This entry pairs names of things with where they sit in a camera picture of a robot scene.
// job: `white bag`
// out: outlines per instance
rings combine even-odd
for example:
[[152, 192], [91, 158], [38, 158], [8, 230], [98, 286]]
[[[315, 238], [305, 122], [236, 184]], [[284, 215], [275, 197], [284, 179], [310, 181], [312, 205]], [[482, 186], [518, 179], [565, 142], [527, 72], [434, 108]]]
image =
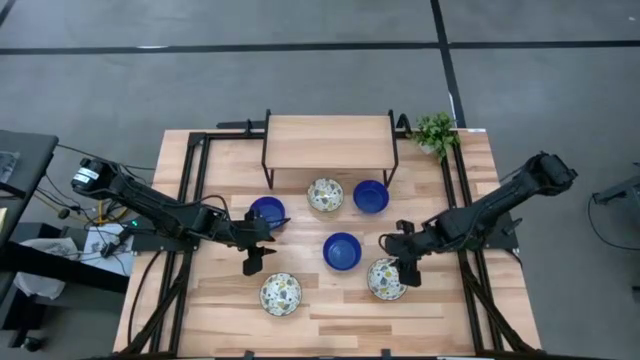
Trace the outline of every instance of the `white bag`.
[[[47, 254], [64, 256], [69, 260], [77, 260], [79, 256], [78, 248], [71, 238], [31, 239], [21, 242], [20, 245], [28, 246]], [[65, 283], [57, 279], [19, 272], [16, 274], [13, 284], [27, 296], [36, 294], [53, 300], [60, 296]]]

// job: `black floor stripe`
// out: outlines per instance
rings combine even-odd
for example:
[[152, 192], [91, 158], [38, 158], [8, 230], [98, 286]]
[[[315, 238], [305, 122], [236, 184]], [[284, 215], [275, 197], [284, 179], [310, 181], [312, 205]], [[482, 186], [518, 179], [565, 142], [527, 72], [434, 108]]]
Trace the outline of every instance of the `black floor stripe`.
[[121, 46], [78, 48], [0, 48], [0, 55], [103, 55], [226, 52], [280, 52], [327, 50], [419, 50], [438, 49], [436, 42], [352, 42], [246, 45]]
[[438, 43], [440, 44], [440, 55], [442, 57], [442, 66], [444, 67], [444, 75], [447, 80], [447, 88], [453, 106], [453, 112], [456, 119], [456, 125], [460, 128], [467, 127], [467, 121], [464, 118], [464, 110], [462, 109], [462, 100], [460, 99], [460, 91], [458, 89], [458, 81], [456, 73], [453, 69], [453, 60], [449, 51], [449, 42], [447, 41], [447, 33], [444, 28], [444, 19], [442, 18], [442, 10], [438, 0], [431, 0], [431, 9], [433, 10], [433, 20], [438, 33]]
[[13, 8], [13, 5], [15, 5], [16, 1], [17, 0], [8, 0], [7, 3], [4, 4], [2, 11], [0, 11], [0, 27], [2, 27], [2, 24], [4, 24], [7, 16], [9, 16], [9, 12], [11, 12], [11, 9]]
[[450, 49], [573, 49], [640, 47], [640, 40], [452, 42]]

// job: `blue bowl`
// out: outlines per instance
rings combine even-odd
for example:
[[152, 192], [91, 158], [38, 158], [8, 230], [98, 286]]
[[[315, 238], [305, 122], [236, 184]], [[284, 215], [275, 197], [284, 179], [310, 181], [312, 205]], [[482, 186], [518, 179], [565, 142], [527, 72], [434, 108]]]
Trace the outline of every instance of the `blue bowl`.
[[389, 191], [375, 180], [365, 180], [353, 190], [353, 201], [360, 210], [375, 214], [389, 204]]
[[284, 225], [284, 205], [272, 196], [263, 196], [251, 204], [251, 210], [267, 220], [271, 230]]
[[362, 248], [353, 235], [335, 233], [324, 242], [322, 255], [329, 266], [345, 271], [353, 269], [360, 262]]

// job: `white patterned bowl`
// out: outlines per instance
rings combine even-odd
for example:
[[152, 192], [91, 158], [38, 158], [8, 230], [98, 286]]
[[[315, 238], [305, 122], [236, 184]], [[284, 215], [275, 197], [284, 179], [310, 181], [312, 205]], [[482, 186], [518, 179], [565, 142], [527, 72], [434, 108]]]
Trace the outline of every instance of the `white patterned bowl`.
[[314, 209], [322, 212], [330, 212], [342, 205], [344, 191], [337, 181], [320, 178], [309, 186], [309, 190], [307, 190], [307, 200]]
[[302, 288], [291, 274], [269, 276], [260, 288], [260, 304], [271, 315], [286, 316], [294, 312], [302, 299]]
[[400, 284], [398, 269], [391, 266], [393, 259], [378, 259], [369, 267], [367, 282], [369, 290], [382, 300], [397, 300], [407, 291]]

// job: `wooden shelf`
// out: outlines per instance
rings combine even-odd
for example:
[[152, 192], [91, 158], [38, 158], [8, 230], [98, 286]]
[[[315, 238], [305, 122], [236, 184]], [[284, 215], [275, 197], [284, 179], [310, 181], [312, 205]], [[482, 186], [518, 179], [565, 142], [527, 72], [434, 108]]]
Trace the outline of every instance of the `wooden shelf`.
[[388, 186], [398, 167], [392, 111], [373, 116], [267, 111], [265, 123], [262, 166], [269, 188], [276, 169], [383, 170]]

